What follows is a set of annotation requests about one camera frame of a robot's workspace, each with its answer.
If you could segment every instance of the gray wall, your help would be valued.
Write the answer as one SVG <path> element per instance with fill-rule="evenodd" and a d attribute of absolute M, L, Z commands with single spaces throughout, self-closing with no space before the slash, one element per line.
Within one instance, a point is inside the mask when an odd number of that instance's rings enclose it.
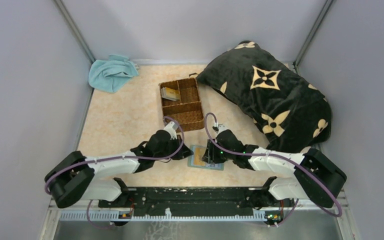
<path fill-rule="evenodd" d="M 243 40 L 281 61 L 300 50 L 325 0 L 64 0 L 98 59 L 208 63 Z"/>
<path fill-rule="evenodd" d="M 384 239 L 384 1 L 337 1 L 300 66 L 333 108 L 324 148 L 362 239 Z"/>
<path fill-rule="evenodd" d="M 39 236 L 44 176 L 74 147 L 89 67 L 51 0 L 0 0 L 0 240 Z"/>

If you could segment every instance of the folded cloth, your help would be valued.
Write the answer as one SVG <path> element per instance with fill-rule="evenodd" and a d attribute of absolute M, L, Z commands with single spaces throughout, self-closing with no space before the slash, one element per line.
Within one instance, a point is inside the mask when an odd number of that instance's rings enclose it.
<path fill-rule="evenodd" d="M 138 76 L 135 64 L 128 57 L 110 55 L 108 60 L 96 60 L 89 71 L 92 88 L 115 93 L 132 77 Z"/>

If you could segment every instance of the pillow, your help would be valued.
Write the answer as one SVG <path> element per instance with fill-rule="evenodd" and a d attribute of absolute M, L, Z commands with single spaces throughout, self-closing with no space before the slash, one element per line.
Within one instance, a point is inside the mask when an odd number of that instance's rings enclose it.
<path fill-rule="evenodd" d="M 332 111 L 325 96 L 253 41 L 215 58 L 196 80 L 253 118 L 269 150 L 299 153 L 330 136 Z"/>

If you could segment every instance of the purple cable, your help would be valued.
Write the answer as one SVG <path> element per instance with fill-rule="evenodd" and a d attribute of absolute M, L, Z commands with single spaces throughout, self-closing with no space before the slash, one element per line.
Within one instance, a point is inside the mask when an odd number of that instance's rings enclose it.
<path fill-rule="evenodd" d="M 92 205 L 92 202 L 93 200 L 90 200 L 89 204 L 87 205 L 87 208 L 86 208 L 86 219 L 87 221 L 95 228 L 97 229 L 102 229 L 102 230 L 108 230 L 108 229 L 111 229 L 113 228 L 113 225 L 109 225 L 109 226 L 98 226 L 96 224 L 94 224 L 91 220 L 91 216 L 89 216 L 89 209 L 91 208 L 91 205 Z"/>
<path fill-rule="evenodd" d="M 216 143 L 216 141 L 213 140 L 213 138 L 211 137 L 210 135 L 210 132 L 208 131 L 208 126 L 207 126 L 207 118 L 209 115 L 212 115 L 214 117 L 214 121 L 217 123 L 217 118 L 216 116 L 214 115 L 214 113 L 212 112 L 209 112 L 205 115 L 205 118 L 204 118 L 204 125 L 205 125 L 205 131 L 206 131 L 206 134 L 208 135 L 208 138 L 211 140 L 211 142 L 219 149 L 223 150 L 224 152 L 226 153 L 229 153 L 229 154 L 233 154 L 233 155 L 239 155 L 239 156 L 250 156 L 250 157 L 264 157 L 264 156 L 272 156 L 272 157 L 275 157 L 275 158 L 278 158 L 278 159 L 281 159 L 281 160 L 284 160 L 292 165 L 294 165 L 295 167 L 297 167 L 299 170 L 301 170 L 302 172 L 304 172 L 307 176 L 309 176 L 317 185 L 319 185 L 321 187 L 321 189 L 323 189 L 323 191 L 332 199 L 332 201 L 335 203 L 337 209 L 338 209 L 338 214 L 335 214 L 335 213 L 331 213 L 330 211 L 328 211 L 326 208 L 322 207 L 322 206 L 319 206 L 317 205 L 320 209 L 322 209 L 325 213 L 331 215 L 331 216 L 334 216 L 334 217 L 337 217 L 339 218 L 340 216 L 342 216 L 342 207 L 341 207 L 341 204 L 338 202 L 338 200 L 335 198 L 335 196 L 331 193 L 331 191 L 329 191 L 329 189 L 320 181 L 316 178 L 316 176 L 314 176 L 311 172 L 309 172 L 307 169 L 305 169 L 303 166 L 297 164 L 296 162 L 290 160 L 289 158 L 287 157 L 284 157 L 282 155 L 279 155 L 279 154 L 275 154 L 275 153 L 242 153 L 242 152 L 235 152 L 235 151 L 230 151 L 220 145 L 218 145 Z"/>
<path fill-rule="evenodd" d="M 62 170 L 56 172 L 54 175 L 52 175 L 45 183 L 45 192 L 49 195 L 51 195 L 51 192 L 49 190 L 49 184 L 52 182 L 52 180 L 54 180 L 55 178 L 57 178 L 59 175 L 67 172 L 67 171 L 70 171 L 78 166 L 82 166 L 82 165 L 86 165 L 86 164 L 92 164 L 92 163 L 101 163 L 101 162 L 106 162 L 106 161 L 110 161 L 110 160 L 115 160 L 115 159 L 119 159 L 119 158 L 122 158 L 121 160 L 125 159 L 125 158 L 128 158 L 128 159 L 144 159 L 144 160 L 163 160 L 163 159 L 169 159 L 171 157 L 173 157 L 174 155 L 176 155 L 183 147 L 184 143 L 185 143 L 185 133 L 183 132 L 183 129 L 182 127 L 180 126 L 180 124 L 178 123 L 178 121 L 174 120 L 173 118 L 169 117 L 169 116 L 164 116 L 163 119 L 168 119 L 172 122 L 174 122 L 178 128 L 180 129 L 180 133 L 181 133 L 181 143 L 180 143 L 180 146 L 176 149 L 176 151 L 174 151 L 172 154 L 168 155 L 168 156 L 163 156 L 163 157 L 148 157 L 148 156 L 123 156 L 123 155 L 118 155 L 118 156 L 111 156 L 111 157 L 104 157 L 104 158 L 101 158 L 101 159 L 98 159 L 96 161 L 94 160 L 87 160 L 87 161 L 82 161 L 82 162 L 78 162 L 78 163 L 75 163 L 73 165 L 70 165 L 66 168 L 63 168 Z"/>
<path fill-rule="evenodd" d="M 277 227 L 280 227 L 282 224 L 284 224 L 285 220 L 288 219 L 292 215 L 292 212 L 295 210 L 295 208 L 298 205 L 298 201 L 299 201 L 299 199 L 297 198 L 296 201 L 295 201 L 295 204 L 292 207 L 292 209 L 287 213 L 286 217 L 284 217 L 283 220 L 277 224 Z"/>

